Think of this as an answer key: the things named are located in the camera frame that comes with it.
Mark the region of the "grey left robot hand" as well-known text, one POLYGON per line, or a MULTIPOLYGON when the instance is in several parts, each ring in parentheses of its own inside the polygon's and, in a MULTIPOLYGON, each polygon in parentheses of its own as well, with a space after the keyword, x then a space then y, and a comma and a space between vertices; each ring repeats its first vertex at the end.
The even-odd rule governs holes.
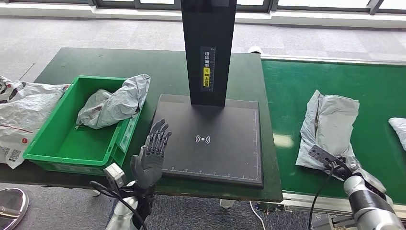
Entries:
POLYGON ((156 122, 147 135, 138 155, 131 157, 131 171, 135 184, 147 189, 162 177, 164 152, 172 134, 167 131, 169 125, 163 118, 156 122))

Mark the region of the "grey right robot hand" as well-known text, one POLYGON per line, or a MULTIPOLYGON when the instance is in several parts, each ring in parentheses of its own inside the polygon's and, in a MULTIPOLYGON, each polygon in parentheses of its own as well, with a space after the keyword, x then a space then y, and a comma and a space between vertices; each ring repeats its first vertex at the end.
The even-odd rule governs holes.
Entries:
POLYGON ((361 164, 355 156, 338 157, 337 160, 334 175, 343 181, 347 180, 356 170, 361 168, 361 164))

